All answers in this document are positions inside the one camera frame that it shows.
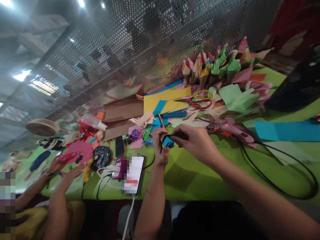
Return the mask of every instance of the pencil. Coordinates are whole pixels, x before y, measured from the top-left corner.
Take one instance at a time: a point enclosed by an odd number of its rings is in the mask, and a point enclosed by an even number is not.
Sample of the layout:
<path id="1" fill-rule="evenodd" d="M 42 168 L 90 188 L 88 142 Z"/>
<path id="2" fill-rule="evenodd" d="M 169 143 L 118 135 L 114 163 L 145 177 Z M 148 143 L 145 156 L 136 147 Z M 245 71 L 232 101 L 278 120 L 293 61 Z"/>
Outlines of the pencil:
<path id="1" fill-rule="evenodd" d="M 158 116 L 159 116 L 159 119 L 160 119 L 160 122 L 161 122 L 162 127 L 165 128 L 164 125 L 163 125 L 163 122 L 162 122 L 162 119 L 161 119 L 160 114 L 158 114 Z"/>

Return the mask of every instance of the round black object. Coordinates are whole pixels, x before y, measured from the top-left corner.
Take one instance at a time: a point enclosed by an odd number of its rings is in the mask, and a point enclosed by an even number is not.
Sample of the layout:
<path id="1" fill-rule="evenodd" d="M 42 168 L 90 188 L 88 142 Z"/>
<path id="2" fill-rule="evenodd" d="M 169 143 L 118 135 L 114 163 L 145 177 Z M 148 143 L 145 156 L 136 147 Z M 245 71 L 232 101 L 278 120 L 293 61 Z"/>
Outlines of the round black object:
<path id="1" fill-rule="evenodd" d="M 99 146 L 93 151 L 93 163 L 91 169 L 97 171 L 99 168 L 106 167 L 111 159 L 111 151 L 108 147 Z"/>

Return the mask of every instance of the black speaker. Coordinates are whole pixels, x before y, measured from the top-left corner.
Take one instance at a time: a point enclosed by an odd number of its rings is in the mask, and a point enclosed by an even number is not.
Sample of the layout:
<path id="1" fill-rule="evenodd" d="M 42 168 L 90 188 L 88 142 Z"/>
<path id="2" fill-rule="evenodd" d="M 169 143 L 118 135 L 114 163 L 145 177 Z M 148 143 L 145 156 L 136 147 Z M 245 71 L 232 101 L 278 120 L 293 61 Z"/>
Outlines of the black speaker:
<path id="1" fill-rule="evenodd" d="M 320 97 L 320 45 L 310 47 L 308 55 L 295 67 L 265 103 L 272 109 L 293 112 Z"/>

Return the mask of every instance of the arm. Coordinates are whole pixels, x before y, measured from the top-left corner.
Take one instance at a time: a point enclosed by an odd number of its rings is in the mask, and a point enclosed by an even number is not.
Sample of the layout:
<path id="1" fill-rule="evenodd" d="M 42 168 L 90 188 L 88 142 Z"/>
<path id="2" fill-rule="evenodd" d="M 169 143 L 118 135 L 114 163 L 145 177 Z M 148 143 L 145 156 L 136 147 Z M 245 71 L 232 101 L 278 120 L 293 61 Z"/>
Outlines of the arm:
<path id="1" fill-rule="evenodd" d="M 84 168 L 85 164 L 82 164 L 68 172 L 50 197 L 49 223 L 44 237 L 45 240 L 66 238 L 69 228 L 69 215 L 64 193 Z"/>
<path id="2" fill-rule="evenodd" d="M 203 128 L 181 124 L 171 139 L 217 172 L 247 212 L 276 239 L 319 239 L 320 225 L 226 159 Z"/>
<path id="3" fill-rule="evenodd" d="M 162 148 L 160 135 L 168 132 L 163 128 L 152 132 L 155 160 L 150 175 L 147 191 L 143 198 L 133 239 L 156 239 L 162 223 L 165 205 L 164 169 L 168 163 L 170 149 Z"/>
<path id="4" fill-rule="evenodd" d="M 46 170 L 47 174 L 52 174 L 57 171 L 57 169 L 61 166 L 58 159 L 53 159 L 50 167 Z M 28 205 L 28 203 L 34 198 L 34 196 L 40 192 L 40 190 L 44 187 L 45 183 L 49 179 L 49 176 L 42 174 L 27 190 L 16 199 L 16 211 L 22 210 Z"/>

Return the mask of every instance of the green table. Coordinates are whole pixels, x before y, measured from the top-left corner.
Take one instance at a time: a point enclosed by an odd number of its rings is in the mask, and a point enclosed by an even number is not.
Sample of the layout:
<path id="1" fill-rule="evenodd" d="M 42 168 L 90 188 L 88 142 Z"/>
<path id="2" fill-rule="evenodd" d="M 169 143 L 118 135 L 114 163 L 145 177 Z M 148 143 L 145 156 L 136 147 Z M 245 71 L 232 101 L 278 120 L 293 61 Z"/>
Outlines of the green table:
<path id="1" fill-rule="evenodd" d="M 255 73 L 267 73 L 265 78 L 266 82 L 272 82 L 274 85 L 279 85 L 285 76 L 275 72 L 269 68 L 263 68 L 256 70 Z M 271 122 L 290 122 L 290 121 L 303 121 L 319 113 L 320 99 L 311 105 L 307 106 L 301 111 L 294 113 L 282 113 L 277 111 L 268 111 L 270 117 L 265 118 Z M 217 148 L 221 153 L 238 167 L 245 170 L 248 174 L 256 178 L 258 181 L 270 186 L 264 178 L 253 168 L 249 161 L 244 156 L 243 151 L 240 149 L 239 144 L 231 139 L 226 139 L 220 134 L 211 135 L 212 141 L 216 144 Z M 315 159 L 319 159 L 318 154 L 320 148 L 320 142 L 299 142 L 297 143 L 304 151 L 308 152 Z M 150 147 L 143 147 L 142 149 L 129 150 L 128 146 L 127 153 L 140 153 L 145 156 L 144 166 L 151 163 L 154 156 L 154 150 Z M 248 154 L 255 164 L 269 177 L 271 181 L 277 184 L 284 191 L 295 195 L 302 196 L 306 195 L 310 190 L 310 185 L 305 178 L 307 174 L 301 174 L 299 170 L 306 172 L 303 167 L 298 164 L 284 166 L 263 146 L 252 148 L 246 146 Z M 33 173 L 28 181 L 24 181 L 25 177 L 29 173 L 29 167 L 33 160 L 44 151 L 42 147 L 36 149 L 33 154 L 23 160 L 17 171 L 16 171 L 16 193 L 23 193 L 26 188 L 35 180 L 39 174 Z M 111 152 L 114 156 L 115 152 L 115 141 L 111 142 Z M 48 160 L 52 160 L 56 154 L 52 153 Z M 307 164 L 307 166 L 314 172 L 316 177 L 320 179 L 320 164 Z M 146 191 L 150 172 L 152 166 L 142 172 L 141 182 L 137 199 L 142 199 Z M 66 165 L 63 171 L 68 172 L 69 166 Z M 84 199 L 96 199 L 100 178 L 95 172 L 90 172 L 90 180 L 86 183 L 84 190 Z M 194 157 L 192 157 L 186 150 L 175 146 L 170 151 L 169 163 L 165 170 L 165 194 L 166 199 L 169 200 L 234 200 L 235 196 L 232 194 L 227 184 L 220 178 L 214 171 L 200 163 Z M 56 185 L 60 182 L 60 176 L 55 176 L 51 181 L 48 189 L 43 189 L 42 194 L 50 196 L 54 191 Z M 71 184 L 70 188 L 66 192 L 68 199 L 80 199 L 82 193 L 82 176 L 75 179 Z M 109 184 L 113 186 L 121 186 L 121 183 L 117 180 L 110 180 Z M 122 194 L 120 189 L 113 189 L 108 186 L 101 184 L 99 199 L 127 199 L 130 198 L 126 194 Z M 318 194 L 310 202 L 320 203 L 320 195 Z"/>

